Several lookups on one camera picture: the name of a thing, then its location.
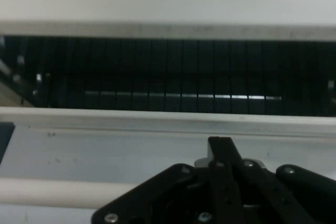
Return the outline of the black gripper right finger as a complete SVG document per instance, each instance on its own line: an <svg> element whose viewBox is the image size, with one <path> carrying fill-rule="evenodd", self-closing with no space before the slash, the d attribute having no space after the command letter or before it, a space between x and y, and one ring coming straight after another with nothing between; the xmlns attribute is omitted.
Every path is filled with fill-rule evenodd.
<svg viewBox="0 0 336 224"><path fill-rule="evenodd" d="M296 165L275 173L219 138L220 188L234 223L335 223L335 180Z"/></svg>

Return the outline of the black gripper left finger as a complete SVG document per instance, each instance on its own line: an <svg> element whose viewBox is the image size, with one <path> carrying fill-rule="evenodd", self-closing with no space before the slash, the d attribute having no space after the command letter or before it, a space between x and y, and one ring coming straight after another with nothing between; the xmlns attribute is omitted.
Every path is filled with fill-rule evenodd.
<svg viewBox="0 0 336 224"><path fill-rule="evenodd" d="M202 167L175 164L98 209L92 223L241 223L233 166L242 159L229 137L210 137Z"/></svg>

